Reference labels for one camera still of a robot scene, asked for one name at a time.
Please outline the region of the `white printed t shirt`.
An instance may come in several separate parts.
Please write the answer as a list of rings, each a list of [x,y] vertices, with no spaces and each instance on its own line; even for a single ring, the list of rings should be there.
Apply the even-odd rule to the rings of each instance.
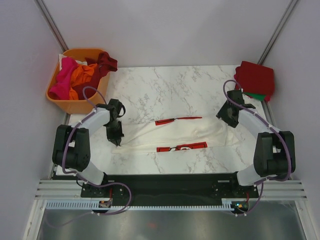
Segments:
[[[177,117],[123,126],[113,154],[142,154],[225,147],[239,143],[233,129],[212,117]]]

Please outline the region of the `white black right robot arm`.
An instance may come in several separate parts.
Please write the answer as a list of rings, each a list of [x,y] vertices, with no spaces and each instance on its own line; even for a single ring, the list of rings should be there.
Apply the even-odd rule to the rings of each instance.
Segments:
[[[253,164],[237,172],[237,179],[229,184],[230,193],[240,197],[247,191],[247,186],[267,179],[289,179],[296,170],[293,133],[267,122],[252,104],[245,103],[241,90],[228,91],[226,98],[216,117],[232,128],[242,125],[256,139]]]

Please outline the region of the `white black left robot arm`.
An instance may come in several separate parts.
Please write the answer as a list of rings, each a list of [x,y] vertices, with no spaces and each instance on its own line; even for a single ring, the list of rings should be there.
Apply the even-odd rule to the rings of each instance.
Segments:
[[[55,134],[52,162],[62,167],[65,174],[73,174],[92,185],[92,191],[99,197],[110,191],[107,174],[91,161],[90,137],[105,127],[106,139],[120,146],[124,137],[121,118],[126,113],[118,99],[97,104],[90,113],[72,125],[61,124]]]

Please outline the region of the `folded green t shirt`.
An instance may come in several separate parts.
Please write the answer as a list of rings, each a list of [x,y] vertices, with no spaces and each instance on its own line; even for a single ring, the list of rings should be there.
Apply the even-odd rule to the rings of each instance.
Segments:
[[[244,93],[246,96],[248,96],[249,98],[258,100],[260,102],[265,100],[266,95],[264,94],[257,94],[257,93],[249,93],[249,92],[245,92]]]

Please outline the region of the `folded dark red t shirt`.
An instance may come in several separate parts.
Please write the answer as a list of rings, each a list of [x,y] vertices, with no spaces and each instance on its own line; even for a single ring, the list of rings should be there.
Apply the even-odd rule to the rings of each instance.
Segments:
[[[272,68],[242,61],[235,68],[234,79],[241,85],[243,93],[266,95],[263,101],[269,102],[275,92],[275,74]]]

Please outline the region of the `crumpled orange t shirt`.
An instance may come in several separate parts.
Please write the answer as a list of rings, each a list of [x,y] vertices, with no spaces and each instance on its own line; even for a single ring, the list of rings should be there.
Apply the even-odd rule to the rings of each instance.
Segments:
[[[77,68],[72,72],[70,77],[69,100],[79,99],[78,93],[75,91],[74,87],[89,83],[95,73],[97,66],[97,63],[90,65],[77,65]]]

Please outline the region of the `crumpled pink t shirt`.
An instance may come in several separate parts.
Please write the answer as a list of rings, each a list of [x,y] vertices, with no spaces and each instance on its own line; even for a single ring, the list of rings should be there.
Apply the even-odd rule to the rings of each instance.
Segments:
[[[54,100],[71,100],[71,76],[78,67],[77,62],[71,57],[61,59],[61,70],[56,75],[56,83],[49,89],[48,95]]]

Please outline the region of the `crumpled maroon t shirt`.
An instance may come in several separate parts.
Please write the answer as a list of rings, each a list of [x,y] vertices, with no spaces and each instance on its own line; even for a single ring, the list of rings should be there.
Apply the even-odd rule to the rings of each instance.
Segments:
[[[93,87],[97,89],[101,78],[105,77],[109,72],[116,72],[118,70],[118,61],[110,57],[106,51],[100,52],[97,60],[86,57],[85,61],[87,62],[87,66],[97,64],[97,68],[95,69],[90,82],[74,87],[74,90],[78,93],[78,100],[85,99],[83,94],[83,89],[85,87]]]

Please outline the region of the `white cloth in basket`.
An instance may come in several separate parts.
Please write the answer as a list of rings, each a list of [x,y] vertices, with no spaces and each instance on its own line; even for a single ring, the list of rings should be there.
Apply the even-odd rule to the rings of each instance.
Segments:
[[[59,70],[61,71],[62,70],[62,59],[63,58],[67,58],[68,56],[65,56],[65,55],[63,55],[63,54],[59,54],[58,55],[58,60],[59,60]],[[86,62],[86,61],[80,61],[80,60],[75,60],[75,62],[77,63],[77,64],[80,64],[80,65],[88,65],[88,63]]]

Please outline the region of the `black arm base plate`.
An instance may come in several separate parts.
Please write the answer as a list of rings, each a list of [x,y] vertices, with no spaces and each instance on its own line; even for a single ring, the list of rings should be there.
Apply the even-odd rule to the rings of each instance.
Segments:
[[[155,206],[218,205],[223,199],[253,199],[254,186],[241,186],[236,173],[108,175],[103,188],[83,185],[81,197]]]

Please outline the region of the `aluminium frame rail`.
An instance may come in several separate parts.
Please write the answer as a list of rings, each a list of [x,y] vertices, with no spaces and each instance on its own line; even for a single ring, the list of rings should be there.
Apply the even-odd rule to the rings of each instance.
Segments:
[[[81,188],[75,180],[41,180],[35,194],[36,200],[78,200]],[[307,194],[300,180],[264,183],[263,201],[304,201]]]

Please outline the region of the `right corner aluminium post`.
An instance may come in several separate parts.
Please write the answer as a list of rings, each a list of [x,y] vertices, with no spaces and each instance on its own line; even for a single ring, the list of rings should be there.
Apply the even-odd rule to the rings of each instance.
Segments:
[[[290,0],[283,15],[281,16],[277,26],[275,27],[269,41],[267,42],[260,58],[257,61],[258,65],[263,65],[269,56],[270,52],[272,51],[274,45],[276,44],[278,38],[280,37],[282,31],[285,29],[286,24],[288,23],[290,17],[294,13],[297,5],[299,4],[300,0]]]

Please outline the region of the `corner aluminium post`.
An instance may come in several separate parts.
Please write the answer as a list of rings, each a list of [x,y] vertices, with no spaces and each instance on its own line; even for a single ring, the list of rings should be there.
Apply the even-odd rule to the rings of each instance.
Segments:
[[[66,41],[64,40],[59,28],[57,27],[54,18],[52,17],[46,3],[44,0],[34,0],[34,3],[38,7],[41,15],[43,16],[46,24],[48,25],[50,31],[52,32],[53,36],[55,37],[55,40],[57,41],[58,45],[60,46],[61,50],[63,52],[67,51],[68,45]]]
[[[281,16],[277,26],[275,27],[269,41],[267,42],[260,58],[257,61],[258,65],[263,65],[269,56],[270,52],[272,51],[274,45],[276,44],[278,38],[280,37],[282,31],[285,29],[286,24],[288,23],[290,17],[294,13],[297,5],[299,4],[300,0],[290,0],[283,15]]]

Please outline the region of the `left corner aluminium post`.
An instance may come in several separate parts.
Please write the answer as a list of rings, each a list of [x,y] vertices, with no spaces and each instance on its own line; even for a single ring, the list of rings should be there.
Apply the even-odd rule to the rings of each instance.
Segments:
[[[46,24],[48,25],[50,31],[52,32],[53,36],[55,37],[55,40],[57,41],[58,45],[60,46],[61,50],[63,52],[67,51],[68,45],[66,41],[64,40],[59,28],[57,27],[54,18],[52,17],[46,3],[44,0],[34,0],[34,3],[38,7],[41,15],[43,16]]]

